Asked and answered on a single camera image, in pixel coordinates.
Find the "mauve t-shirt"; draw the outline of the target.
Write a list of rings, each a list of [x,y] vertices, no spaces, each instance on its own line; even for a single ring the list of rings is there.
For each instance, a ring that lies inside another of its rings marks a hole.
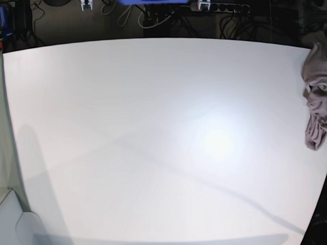
[[[318,150],[327,137],[327,44],[313,44],[301,74],[309,109],[306,145]]]

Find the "black power strip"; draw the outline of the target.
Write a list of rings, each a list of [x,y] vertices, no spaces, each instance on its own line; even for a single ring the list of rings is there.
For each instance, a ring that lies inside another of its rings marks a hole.
[[[250,6],[235,3],[212,3],[209,10],[207,8],[198,8],[197,3],[192,3],[190,8],[193,12],[211,12],[211,13],[233,13],[246,15],[250,13]]]

